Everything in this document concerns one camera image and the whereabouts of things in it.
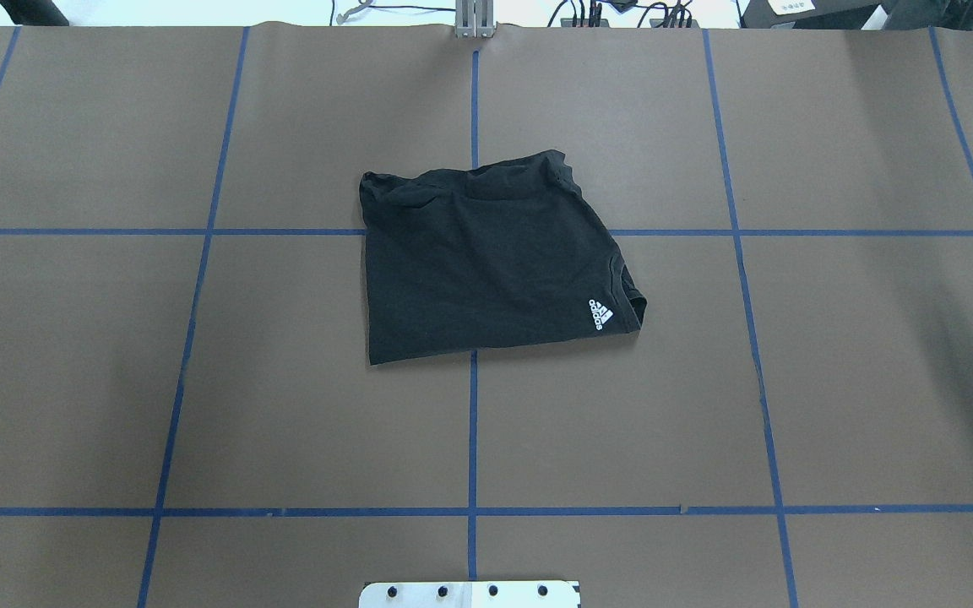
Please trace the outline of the black t-shirt with logo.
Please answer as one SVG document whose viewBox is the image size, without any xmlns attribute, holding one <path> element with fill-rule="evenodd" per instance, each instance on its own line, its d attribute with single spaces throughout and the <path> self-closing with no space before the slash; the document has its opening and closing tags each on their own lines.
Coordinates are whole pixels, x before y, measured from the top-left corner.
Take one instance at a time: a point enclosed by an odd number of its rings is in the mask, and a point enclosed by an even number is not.
<svg viewBox="0 0 973 608">
<path fill-rule="evenodd" d="M 372 365 L 636 334 L 646 297 L 562 151 L 364 173 Z"/>
</svg>

